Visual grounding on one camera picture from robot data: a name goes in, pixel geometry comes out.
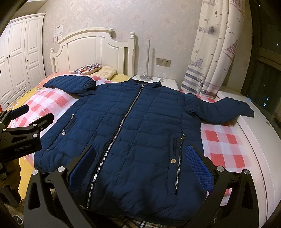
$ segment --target white wardrobe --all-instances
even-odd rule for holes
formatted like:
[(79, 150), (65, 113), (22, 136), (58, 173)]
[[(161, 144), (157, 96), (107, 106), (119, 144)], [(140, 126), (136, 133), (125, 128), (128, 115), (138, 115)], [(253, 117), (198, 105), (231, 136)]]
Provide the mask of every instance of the white wardrobe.
[(44, 13), (10, 21), (0, 37), (0, 104), (3, 110), (46, 77), (42, 54)]

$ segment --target floral wallpaper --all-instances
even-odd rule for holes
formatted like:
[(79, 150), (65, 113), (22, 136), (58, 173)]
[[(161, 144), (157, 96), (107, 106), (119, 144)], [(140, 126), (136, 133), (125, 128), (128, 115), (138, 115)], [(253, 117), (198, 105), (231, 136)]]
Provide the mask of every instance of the floral wallpaper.
[[(46, 13), (43, 24), (43, 58), (46, 76), (52, 73), (50, 48), (53, 29), (64, 25), (63, 36), (82, 28), (109, 27), (116, 41), (136, 33), (135, 74), (145, 70), (150, 40), (149, 74), (159, 73), (181, 85), (198, 28), (201, 0), (48, 0), (38, 11)], [(156, 66), (156, 58), (171, 60), (171, 67)]]

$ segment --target navy puffer jacket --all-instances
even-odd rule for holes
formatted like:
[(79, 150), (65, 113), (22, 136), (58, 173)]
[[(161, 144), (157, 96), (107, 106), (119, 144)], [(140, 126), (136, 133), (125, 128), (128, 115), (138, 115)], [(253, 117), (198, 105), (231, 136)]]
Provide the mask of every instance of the navy puffer jacket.
[(91, 145), (70, 181), (77, 202), (101, 214), (158, 224), (183, 224), (206, 198), (183, 155), (190, 144), (203, 154), (200, 120), (221, 124), (254, 116), (242, 101), (211, 104), (160, 82), (95, 86), (90, 77), (61, 76), (44, 87), (80, 98), (42, 137), (36, 167), (54, 171)]

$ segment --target nightstand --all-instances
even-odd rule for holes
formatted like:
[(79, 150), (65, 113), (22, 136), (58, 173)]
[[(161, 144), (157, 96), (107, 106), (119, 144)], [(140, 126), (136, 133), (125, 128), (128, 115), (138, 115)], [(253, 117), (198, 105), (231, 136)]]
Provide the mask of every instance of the nightstand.
[[(145, 82), (157, 82), (158, 81), (158, 78), (157, 77), (152, 77), (153, 80), (150, 80), (150, 81), (145, 81), (145, 80), (141, 80), (141, 79), (138, 79), (137, 76), (133, 77), (133, 79), (135, 80), (138, 80), (138, 81), (145, 81)], [(175, 80), (172, 80), (172, 79), (163, 79), (164, 81), (161, 82), (162, 86), (166, 86), (166, 87), (169, 87), (173, 90), (178, 90), (178, 85), (176, 83)]]

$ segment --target curtain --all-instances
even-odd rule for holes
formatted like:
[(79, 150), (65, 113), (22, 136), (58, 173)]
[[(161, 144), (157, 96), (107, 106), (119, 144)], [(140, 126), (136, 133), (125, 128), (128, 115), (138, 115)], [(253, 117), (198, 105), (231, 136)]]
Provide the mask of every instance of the curtain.
[(244, 0), (203, 0), (198, 31), (181, 89), (214, 98), (234, 58)]

